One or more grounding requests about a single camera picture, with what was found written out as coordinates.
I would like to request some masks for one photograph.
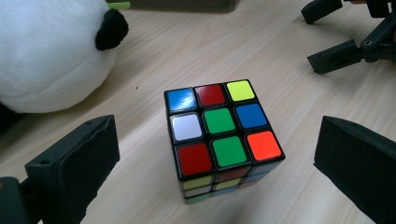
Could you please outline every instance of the panda plush toy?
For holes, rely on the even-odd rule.
[[[0,133],[20,114],[66,109],[106,79],[128,23],[105,0],[0,3]]]

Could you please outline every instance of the panda ear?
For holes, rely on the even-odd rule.
[[[114,49],[128,34],[128,23],[116,9],[106,12],[100,30],[96,34],[95,45],[99,50]]]

